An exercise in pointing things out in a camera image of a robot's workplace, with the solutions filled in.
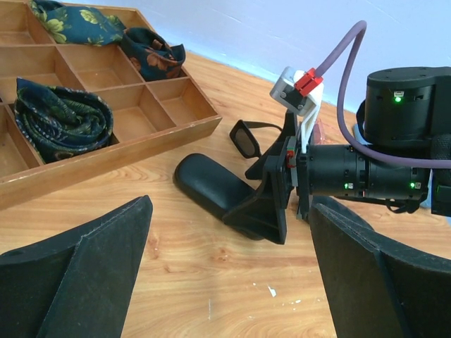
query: wooden tabletop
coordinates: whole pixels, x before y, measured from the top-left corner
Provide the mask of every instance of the wooden tabletop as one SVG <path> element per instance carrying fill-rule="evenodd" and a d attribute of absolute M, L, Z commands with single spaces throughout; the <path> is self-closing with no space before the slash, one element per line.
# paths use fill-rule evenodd
<path fill-rule="evenodd" d="M 286 245 L 278 246 L 241 237 L 174 187 L 175 167 L 193 152 L 244 178 L 253 160 L 232 145 L 230 129 L 240 118 L 282 125 L 285 112 L 269 96 L 269 82 L 192 54 L 186 68 L 223 116 L 213 135 L 0 212 L 0 252 L 148 194 L 154 214 L 124 337 L 335 337 L 309 227 L 295 219 L 295 194 L 286 212 Z M 343 143 L 334 108 L 324 104 L 319 118 L 326 141 Z M 355 116 L 348 114 L 347 121 L 351 127 Z M 264 130 L 256 136 L 265 150 L 276 134 Z M 451 229 L 443 217 L 346 204 L 380 233 L 451 258 Z"/>

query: sunglasses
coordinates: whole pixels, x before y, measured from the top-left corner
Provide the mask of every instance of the sunglasses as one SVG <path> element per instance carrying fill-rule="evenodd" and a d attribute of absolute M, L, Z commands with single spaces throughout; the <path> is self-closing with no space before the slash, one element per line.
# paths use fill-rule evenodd
<path fill-rule="evenodd" d="M 261 157 L 259 143 L 252 134 L 251 129 L 266 127 L 276 128 L 282 132 L 281 127 L 273 125 L 272 123 L 243 120 L 238 120 L 236 125 L 232 128 L 229 134 L 230 139 L 244 158 Z"/>

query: wall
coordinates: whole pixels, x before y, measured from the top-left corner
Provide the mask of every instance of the wall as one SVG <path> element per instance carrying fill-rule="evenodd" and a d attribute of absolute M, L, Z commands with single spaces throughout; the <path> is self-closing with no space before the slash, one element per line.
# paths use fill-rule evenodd
<path fill-rule="evenodd" d="M 345 108 L 364 99 L 366 76 L 384 68 L 451 61 L 451 1 L 435 0 L 84 0 L 138 8 L 170 43 L 276 81 L 291 65 L 316 67 L 359 20 L 368 28 Z M 335 104 L 350 48 L 326 73 L 324 101 Z"/>

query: wooden box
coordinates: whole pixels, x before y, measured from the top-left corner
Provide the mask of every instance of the wooden box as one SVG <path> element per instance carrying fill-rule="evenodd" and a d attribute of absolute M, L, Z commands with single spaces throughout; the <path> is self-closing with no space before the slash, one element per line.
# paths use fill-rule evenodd
<path fill-rule="evenodd" d="M 153 30 L 133 8 L 93 7 Z M 45 164 L 16 126 L 17 77 L 98 94 L 113 111 L 111 145 Z M 0 209 L 207 137 L 221 121 L 185 68 L 145 82 L 117 45 L 57 44 L 25 1 L 0 1 L 0 100 Z"/>

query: floral fabric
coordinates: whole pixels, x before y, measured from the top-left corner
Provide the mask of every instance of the floral fabric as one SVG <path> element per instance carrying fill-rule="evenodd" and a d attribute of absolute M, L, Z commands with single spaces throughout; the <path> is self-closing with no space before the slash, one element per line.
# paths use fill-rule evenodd
<path fill-rule="evenodd" d="M 45 163 L 109 145 L 113 113 L 99 96 L 17 79 L 16 124 Z"/>
<path fill-rule="evenodd" d="M 121 49 L 146 81 L 180 76 L 185 62 L 185 47 L 169 46 L 157 33 L 142 27 L 127 28 Z"/>
<path fill-rule="evenodd" d="M 103 46 L 122 40 L 125 26 L 121 20 L 96 8 L 45 0 L 32 0 L 30 8 L 58 44 Z"/>

